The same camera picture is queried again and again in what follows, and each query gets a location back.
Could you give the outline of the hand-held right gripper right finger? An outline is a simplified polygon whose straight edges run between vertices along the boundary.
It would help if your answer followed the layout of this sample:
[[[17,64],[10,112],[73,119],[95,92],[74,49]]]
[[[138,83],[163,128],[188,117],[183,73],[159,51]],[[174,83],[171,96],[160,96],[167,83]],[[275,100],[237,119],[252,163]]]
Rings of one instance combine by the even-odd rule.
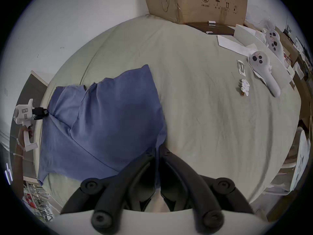
[[[166,146],[159,147],[161,196],[171,212],[193,209],[197,232],[217,232],[225,224],[222,211],[254,212],[229,178],[209,178],[192,167]]]

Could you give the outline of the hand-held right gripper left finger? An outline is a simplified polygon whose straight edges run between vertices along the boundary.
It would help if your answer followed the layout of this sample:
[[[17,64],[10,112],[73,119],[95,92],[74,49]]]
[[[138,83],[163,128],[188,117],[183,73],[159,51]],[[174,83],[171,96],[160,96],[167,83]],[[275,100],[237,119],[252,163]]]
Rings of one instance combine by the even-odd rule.
[[[115,176],[85,179],[61,215],[92,210],[94,229],[119,229],[122,210],[145,211],[155,193],[155,153],[148,149]]]

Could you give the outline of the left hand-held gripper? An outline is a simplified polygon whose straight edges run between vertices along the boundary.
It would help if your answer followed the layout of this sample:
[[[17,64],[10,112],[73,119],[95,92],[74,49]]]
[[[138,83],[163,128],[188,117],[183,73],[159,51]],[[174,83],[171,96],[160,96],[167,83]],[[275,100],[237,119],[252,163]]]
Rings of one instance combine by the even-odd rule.
[[[33,120],[42,120],[44,116],[49,115],[49,111],[43,107],[33,107],[33,99],[29,99],[28,104],[19,104],[14,110],[14,121],[18,125],[27,127],[32,126]],[[37,143],[31,143],[29,137],[29,131],[23,132],[24,148],[23,150],[28,152],[36,149]]]

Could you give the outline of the person's left hand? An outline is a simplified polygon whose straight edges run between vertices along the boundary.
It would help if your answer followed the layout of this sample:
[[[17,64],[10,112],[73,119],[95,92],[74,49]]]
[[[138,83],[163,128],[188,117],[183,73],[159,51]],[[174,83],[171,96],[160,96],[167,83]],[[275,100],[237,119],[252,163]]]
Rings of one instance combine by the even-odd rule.
[[[29,139],[31,139],[31,138],[33,137],[32,126],[30,126],[30,127],[22,126],[22,127],[19,129],[18,140],[19,140],[19,143],[21,144],[21,146],[22,146],[23,148],[25,148],[24,131],[25,131],[25,132],[28,132]]]

